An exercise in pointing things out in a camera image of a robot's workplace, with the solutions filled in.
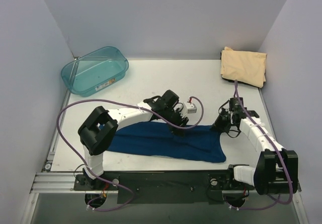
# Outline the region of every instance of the folded fabric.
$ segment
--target folded fabric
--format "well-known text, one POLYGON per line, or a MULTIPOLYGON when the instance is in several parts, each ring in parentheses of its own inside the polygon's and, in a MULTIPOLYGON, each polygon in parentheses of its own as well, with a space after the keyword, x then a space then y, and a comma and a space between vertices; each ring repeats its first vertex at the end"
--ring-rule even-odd
POLYGON ((265 53, 234 51, 228 47, 221 52, 220 74, 224 79, 262 88, 266 81, 265 68, 265 53))
POLYGON ((167 156, 176 159, 222 163, 226 156, 220 146, 220 132, 210 126, 196 126, 185 136, 171 134, 160 122, 141 122, 116 132, 108 151, 145 156, 167 156))

